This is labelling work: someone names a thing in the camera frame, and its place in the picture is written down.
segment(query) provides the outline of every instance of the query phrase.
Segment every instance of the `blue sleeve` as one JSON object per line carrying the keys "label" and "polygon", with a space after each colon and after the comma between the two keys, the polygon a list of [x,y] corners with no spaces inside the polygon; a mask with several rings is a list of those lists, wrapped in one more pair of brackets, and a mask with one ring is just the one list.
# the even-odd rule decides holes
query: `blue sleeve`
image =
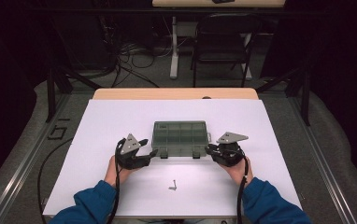
{"label": "blue sleeve", "polygon": [[60,211],[50,224],[106,223],[112,210],[116,191],[100,180],[93,189],[85,189],[74,195],[76,205]]}
{"label": "blue sleeve", "polygon": [[252,223],[311,223],[298,206],[284,200],[267,181],[254,177],[243,190],[244,213]]}

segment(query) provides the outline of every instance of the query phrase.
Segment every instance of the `hand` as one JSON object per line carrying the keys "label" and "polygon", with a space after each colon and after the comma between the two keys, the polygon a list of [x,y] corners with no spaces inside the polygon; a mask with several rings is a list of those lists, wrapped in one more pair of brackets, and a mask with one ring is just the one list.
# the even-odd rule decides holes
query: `hand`
{"label": "hand", "polygon": [[[123,182],[125,182],[125,180],[129,177],[129,175],[131,173],[133,173],[134,171],[137,171],[139,169],[134,169],[134,170],[126,170],[126,169],[122,169],[119,165],[118,165],[118,170],[120,171],[120,184],[122,184]],[[116,181],[117,179],[117,172],[115,170],[115,156],[112,156],[111,159],[109,159],[109,164],[108,164],[108,168],[107,168],[107,172],[106,172],[106,176],[105,176],[105,181],[108,182],[109,185],[111,185],[113,188],[116,187]]]}
{"label": "hand", "polygon": [[[250,165],[250,159],[246,157],[246,160],[249,163],[249,172],[248,172],[248,178],[247,178],[247,183],[245,184],[245,187],[248,186],[248,184],[251,182],[251,180],[254,178],[252,170],[251,170],[251,165]],[[242,182],[243,175],[245,174],[245,160],[241,160],[238,162],[235,166],[227,167],[224,165],[219,164],[219,166],[224,169],[229,176],[237,183],[240,185],[240,182]]]}

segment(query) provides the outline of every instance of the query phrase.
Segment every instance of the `white desk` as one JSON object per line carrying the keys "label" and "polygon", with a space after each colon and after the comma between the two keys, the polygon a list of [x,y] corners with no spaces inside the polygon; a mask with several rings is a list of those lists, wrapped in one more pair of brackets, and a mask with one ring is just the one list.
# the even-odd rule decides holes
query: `white desk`
{"label": "white desk", "polygon": [[[214,4],[212,0],[153,0],[154,7],[283,7],[286,0],[235,0],[230,3]],[[189,30],[194,34],[196,24],[188,24]],[[170,78],[178,77],[179,49],[178,49],[178,22],[173,17],[172,22],[172,63],[170,66]],[[251,80],[251,72],[248,69],[246,79]]]}
{"label": "white desk", "polygon": [[[250,89],[121,89],[100,90],[91,100],[83,115],[76,136],[69,148],[62,171],[53,188],[45,216],[54,216],[60,210],[74,205],[73,195],[79,190],[92,188],[103,179],[109,157],[119,140],[132,133],[137,140],[152,138],[156,120],[204,120],[207,131],[215,142],[229,131],[249,136],[239,142],[251,158],[253,172],[269,180],[287,201],[300,206],[278,142],[264,109],[263,102]],[[233,97],[250,99],[191,100],[194,97]],[[125,100],[150,97],[186,100]],[[150,143],[139,155],[151,151]],[[171,190],[176,180],[177,190]],[[186,218],[235,217],[237,186],[228,174],[209,156],[192,158],[153,158],[150,166],[135,172],[121,186],[117,217]]]}

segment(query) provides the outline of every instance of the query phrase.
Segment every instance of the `dark background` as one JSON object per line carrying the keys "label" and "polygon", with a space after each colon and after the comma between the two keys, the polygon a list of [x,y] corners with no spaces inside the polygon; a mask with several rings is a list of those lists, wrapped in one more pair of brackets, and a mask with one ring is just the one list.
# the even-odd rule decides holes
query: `dark background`
{"label": "dark background", "polygon": [[[82,6],[91,5],[89,0],[75,2]],[[285,9],[326,10],[338,3],[346,4],[340,1],[298,2],[287,0]],[[150,1],[141,3],[148,6]],[[341,124],[350,140],[352,161],[357,167],[357,2],[342,12],[340,18],[340,22],[332,27],[327,47],[312,67],[311,90],[322,98]],[[150,27],[147,26],[150,20],[137,25],[146,28],[133,38],[151,46]],[[104,68],[110,63],[95,17],[88,20],[81,16],[74,19],[60,17],[55,21],[53,26],[48,20],[39,20],[34,15],[30,17],[12,1],[0,0],[0,167],[31,118],[36,103],[34,87],[46,79],[52,64],[80,69]],[[265,59],[262,77],[282,76],[300,64],[310,51],[321,24],[317,21],[280,21]],[[79,34],[79,28],[86,29],[87,34]],[[59,35],[64,35],[66,42]]]}

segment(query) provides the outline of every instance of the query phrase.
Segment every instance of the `chair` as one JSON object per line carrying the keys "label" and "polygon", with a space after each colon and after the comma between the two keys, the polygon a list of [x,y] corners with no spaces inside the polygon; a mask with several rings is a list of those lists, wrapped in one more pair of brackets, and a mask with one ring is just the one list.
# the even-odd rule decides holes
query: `chair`
{"label": "chair", "polygon": [[245,63],[241,87],[245,86],[254,37],[262,22],[255,15],[242,13],[212,14],[200,20],[196,26],[191,69],[193,86],[196,85],[197,63]]}

